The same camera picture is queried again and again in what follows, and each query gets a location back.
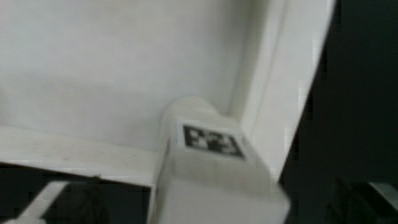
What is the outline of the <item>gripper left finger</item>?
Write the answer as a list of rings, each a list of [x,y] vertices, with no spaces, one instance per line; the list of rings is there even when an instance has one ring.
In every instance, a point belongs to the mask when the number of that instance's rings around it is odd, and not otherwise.
[[[51,181],[10,224],[106,224],[97,181]]]

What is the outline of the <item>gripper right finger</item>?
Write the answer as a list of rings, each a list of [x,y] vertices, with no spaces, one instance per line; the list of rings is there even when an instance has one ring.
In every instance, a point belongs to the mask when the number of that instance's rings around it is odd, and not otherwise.
[[[398,184],[337,179],[326,224],[398,224]]]

